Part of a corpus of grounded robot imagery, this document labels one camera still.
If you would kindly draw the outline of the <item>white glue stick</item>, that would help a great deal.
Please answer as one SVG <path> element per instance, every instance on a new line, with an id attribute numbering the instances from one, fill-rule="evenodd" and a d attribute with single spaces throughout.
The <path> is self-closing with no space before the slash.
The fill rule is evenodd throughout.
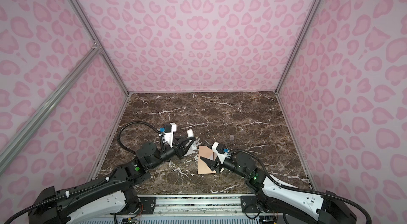
<path id="1" fill-rule="evenodd" d="M 187 130 L 187 136 L 188 136 L 188 143 L 194 142 L 195 140 L 195 135 L 192 129 Z"/>

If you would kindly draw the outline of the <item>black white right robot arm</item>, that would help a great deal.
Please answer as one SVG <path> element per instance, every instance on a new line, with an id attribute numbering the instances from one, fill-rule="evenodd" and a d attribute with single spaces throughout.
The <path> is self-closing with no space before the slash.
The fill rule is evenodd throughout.
<path id="1" fill-rule="evenodd" d="M 228 170 L 245 179 L 256 197 L 255 205 L 261 212 L 278 212 L 307 224 L 355 224 L 356 215 L 331 192 L 305 190 L 281 182 L 258 167 L 255 156 L 238 151 L 229 158 L 211 160 L 200 158 L 217 173 Z"/>

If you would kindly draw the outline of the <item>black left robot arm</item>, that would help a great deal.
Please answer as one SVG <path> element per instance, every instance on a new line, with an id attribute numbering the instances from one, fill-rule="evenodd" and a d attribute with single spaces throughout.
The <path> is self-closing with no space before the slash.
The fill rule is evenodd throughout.
<path id="1" fill-rule="evenodd" d="M 136 151 L 134 159 L 117 166 L 105 177 L 59 191 L 49 187 L 41 192 L 39 202 L 29 211 L 29 223 L 66 224 L 73 220 L 74 211 L 116 192 L 124 196 L 124 206 L 117 214 L 139 214 L 143 206 L 134 187 L 151 177 L 150 170 L 175 156 L 182 159 L 195 140 L 195 137 L 181 138 L 173 147 L 165 146 L 164 150 L 147 142 Z"/>

